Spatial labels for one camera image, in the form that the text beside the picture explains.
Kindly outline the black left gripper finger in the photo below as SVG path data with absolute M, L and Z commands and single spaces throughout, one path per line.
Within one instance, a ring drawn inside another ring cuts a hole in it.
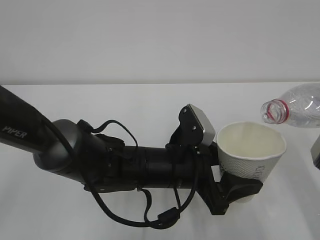
M 258 194 L 263 187 L 263 183 L 257 179 L 242 178 L 224 172 L 218 186 L 222 190 L 223 199 L 230 204 Z

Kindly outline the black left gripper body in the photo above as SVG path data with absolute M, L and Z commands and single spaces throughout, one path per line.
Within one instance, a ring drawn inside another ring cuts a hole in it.
M 195 177 L 195 192 L 201 197 L 212 215 L 224 215 L 229 204 L 223 191 L 214 180 L 212 166 L 217 166 L 218 147 L 215 142 L 206 146 L 182 146 L 166 144 L 172 164 L 172 185 L 177 188 L 191 189 Z

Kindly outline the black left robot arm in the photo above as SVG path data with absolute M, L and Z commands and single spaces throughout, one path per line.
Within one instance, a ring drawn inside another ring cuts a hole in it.
M 222 160 L 215 131 L 202 110 L 184 106 L 179 126 L 164 148 L 128 146 L 84 120 L 51 122 L 33 106 L 0 89 L 0 141 L 31 152 L 42 170 L 83 184 L 98 193 L 138 189 L 189 189 L 212 215 L 224 215 L 230 203 L 257 194 L 263 183 L 224 173 L 215 181 L 212 167 Z

